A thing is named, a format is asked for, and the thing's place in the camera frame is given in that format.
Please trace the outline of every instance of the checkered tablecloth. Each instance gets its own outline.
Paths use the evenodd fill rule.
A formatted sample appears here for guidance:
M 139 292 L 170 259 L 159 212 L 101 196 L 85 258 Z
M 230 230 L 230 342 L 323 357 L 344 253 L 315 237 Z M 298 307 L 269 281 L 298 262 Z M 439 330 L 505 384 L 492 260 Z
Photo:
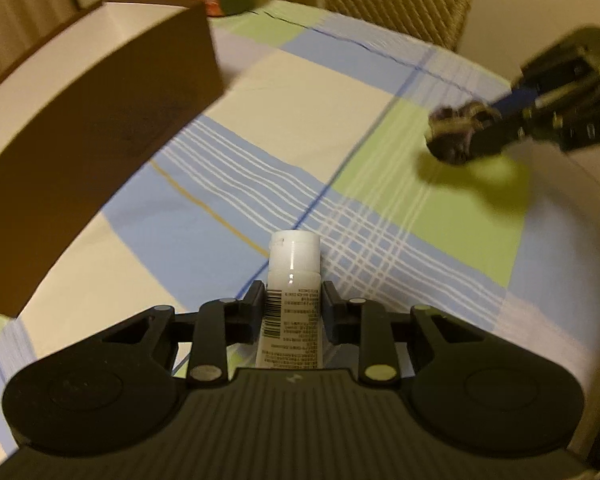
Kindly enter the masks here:
M 0 396 L 23 366 L 153 304 L 191 312 L 240 296 L 266 276 L 270 234 L 289 228 L 320 234 L 323 278 L 344 297 L 438 306 L 589 387 L 599 176 L 545 146 L 452 168 L 424 144 L 433 107 L 493 100 L 505 81 L 284 2 L 214 21 L 213 33 L 225 96 L 120 189 L 18 319 L 0 318 Z M 325 362 L 351 366 L 352 352 L 325 345 Z M 230 361 L 253 364 L 253 349 L 231 348 Z M 0 462 L 14 449 L 0 410 Z

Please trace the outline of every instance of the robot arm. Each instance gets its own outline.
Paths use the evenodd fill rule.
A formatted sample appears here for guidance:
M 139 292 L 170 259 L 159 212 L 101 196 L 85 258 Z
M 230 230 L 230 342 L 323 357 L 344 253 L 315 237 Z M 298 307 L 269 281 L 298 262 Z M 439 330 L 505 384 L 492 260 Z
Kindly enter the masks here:
M 522 72 L 512 93 L 498 102 L 434 111 L 427 136 L 431 153 L 464 164 L 526 137 L 554 142 L 564 152 L 600 143 L 599 27 L 567 36 Z

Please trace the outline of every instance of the barcode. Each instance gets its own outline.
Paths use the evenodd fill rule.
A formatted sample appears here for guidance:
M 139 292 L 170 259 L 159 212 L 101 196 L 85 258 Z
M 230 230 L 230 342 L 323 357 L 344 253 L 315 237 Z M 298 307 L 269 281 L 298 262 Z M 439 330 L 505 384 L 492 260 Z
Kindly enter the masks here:
M 280 315 L 282 314 L 282 291 L 268 290 L 267 302 L 264 308 L 264 317 L 262 321 L 264 328 L 263 335 L 280 339 Z

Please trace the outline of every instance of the tablecloth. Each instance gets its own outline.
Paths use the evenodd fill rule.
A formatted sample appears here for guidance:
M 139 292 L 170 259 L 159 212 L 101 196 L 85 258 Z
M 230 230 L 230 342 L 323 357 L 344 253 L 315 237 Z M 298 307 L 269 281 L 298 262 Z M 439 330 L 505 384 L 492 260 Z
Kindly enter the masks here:
M 600 360 L 600 175 L 589 155 L 525 143 L 444 166 L 425 147 L 429 111 L 495 99 L 506 81 L 286 2 L 212 30 L 226 94 L 104 206 L 18 319 L 0 317 L 0 396 L 33 360 L 154 304 L 192 312 L 240 297 L 266 276 L 270 234 L 289 228 L 320 234 L 323 279 L 343 297 L 432 304 L 589 389 Z M 232 367 L 253 365 L 254 349 L 229 354 Z M 400 358 L 409 373 L 404 348 Z M 354 359 L 325 345 L 327 366 Z M 0 410 L 0 462 L 15 449 Z

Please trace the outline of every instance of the label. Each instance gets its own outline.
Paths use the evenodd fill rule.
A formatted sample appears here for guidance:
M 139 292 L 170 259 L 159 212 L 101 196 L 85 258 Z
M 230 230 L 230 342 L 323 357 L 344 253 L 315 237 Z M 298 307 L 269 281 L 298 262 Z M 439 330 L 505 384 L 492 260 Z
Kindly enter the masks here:
M 258 368 L 318 368 L 322 359 L 320 292 L 314 288 L 267 290 L 260 329 Z

